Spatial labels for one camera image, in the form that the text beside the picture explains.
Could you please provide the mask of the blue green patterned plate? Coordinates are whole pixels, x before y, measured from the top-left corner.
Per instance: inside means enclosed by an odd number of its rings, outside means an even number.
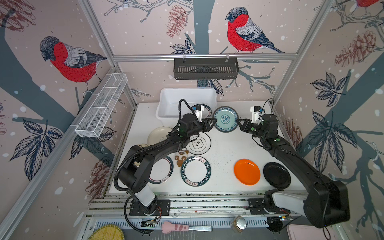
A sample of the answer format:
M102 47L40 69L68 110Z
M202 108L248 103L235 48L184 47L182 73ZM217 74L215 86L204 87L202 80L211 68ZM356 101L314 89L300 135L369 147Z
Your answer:
M238 113L229 106L222 106L215 110L213 117L217 120L215 127L222 133L234 131L237 126Z

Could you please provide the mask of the black plate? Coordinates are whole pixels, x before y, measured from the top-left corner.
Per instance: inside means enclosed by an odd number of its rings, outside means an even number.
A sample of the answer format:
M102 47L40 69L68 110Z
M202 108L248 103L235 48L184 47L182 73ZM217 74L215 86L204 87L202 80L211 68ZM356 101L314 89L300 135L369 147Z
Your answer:
M279 163L267 163L263 168L263 174L266 181L275 189L284 190L291 185L289 171Z

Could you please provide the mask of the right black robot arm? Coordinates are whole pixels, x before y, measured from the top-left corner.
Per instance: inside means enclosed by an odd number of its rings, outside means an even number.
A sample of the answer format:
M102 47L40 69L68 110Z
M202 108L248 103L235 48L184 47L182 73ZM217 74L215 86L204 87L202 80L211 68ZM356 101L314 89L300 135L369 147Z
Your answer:
M240 130L260 139L264 150L284 164L307 191L306 196L270 190L265 193L264 206L268 211L287 209L304 215L316 228L350 220L348 189L341 181L333 181L300 157L290 143L278 135L278 120L265 114L260 122L237 119Z

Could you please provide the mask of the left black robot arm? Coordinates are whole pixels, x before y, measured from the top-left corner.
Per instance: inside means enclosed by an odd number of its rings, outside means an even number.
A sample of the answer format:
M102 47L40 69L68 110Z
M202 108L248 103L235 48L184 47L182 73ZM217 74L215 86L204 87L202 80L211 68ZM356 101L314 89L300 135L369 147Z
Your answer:
M114 187L130 194L140 213L154 213L157 208L157 196L148 185L153 165L184 149L192 136L212 130L216 122L215 118L199 121L194 114L185 114L164 141L143 148L132 146L116 170Z

